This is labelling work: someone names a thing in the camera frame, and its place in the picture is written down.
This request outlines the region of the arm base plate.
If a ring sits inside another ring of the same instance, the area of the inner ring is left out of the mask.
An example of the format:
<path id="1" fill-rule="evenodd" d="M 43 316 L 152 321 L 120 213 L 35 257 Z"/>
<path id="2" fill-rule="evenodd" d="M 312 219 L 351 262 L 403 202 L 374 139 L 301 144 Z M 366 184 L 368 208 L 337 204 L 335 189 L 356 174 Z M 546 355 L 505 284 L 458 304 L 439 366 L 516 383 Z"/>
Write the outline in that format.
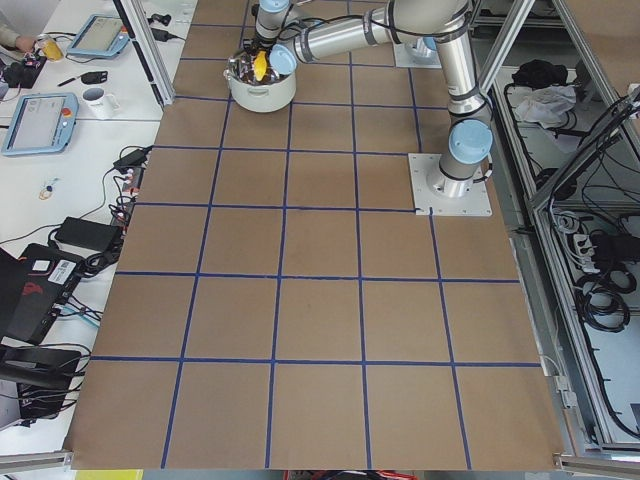
<path id="1" fill-rule="evenodd" d="M 440 171 L 440 154 L 410 153 L 409 173 L 416 215 L 490 217 L 492 208 L 478 165 L 467 180 L 452 180 Z"/>
<path id="2" fill-rule="evenodd" d="M 395 66 L 400 68 L 440 69 L 436 44 L 420 38 L 414 43 L 393 46 Z"/>

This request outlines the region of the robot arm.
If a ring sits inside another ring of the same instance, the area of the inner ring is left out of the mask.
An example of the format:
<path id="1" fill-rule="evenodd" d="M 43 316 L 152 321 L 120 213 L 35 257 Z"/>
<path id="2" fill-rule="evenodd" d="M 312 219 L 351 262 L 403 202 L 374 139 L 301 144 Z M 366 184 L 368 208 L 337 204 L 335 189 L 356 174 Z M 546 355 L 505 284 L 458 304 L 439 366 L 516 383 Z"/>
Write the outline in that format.
<path id="1" fill-rule="evenodd" d="M 491 107 L 478 84 L 468 35 L 469 8 L 468 1 L 389 1 L 361 15 L 313 21 L 283 38 L 285 30 L 304 21 L 303 14 L 291 1 L 261 1 L 256 35 L 268 49 L 268 65 L 280 75 L 337 54 L 431 38 L 449 95 L 451 126 L 447 150 L 426 178 L 435 194 L 461 198 L 493 143 Z"/>
<path id="2" fill-rule="evenodd" d="M 251 13 L 255 19 L 255 41 L 262 47 L 270 47 L 288 23 L 303 16 L 304 10 L 290 0 L 259 0 Z"/>

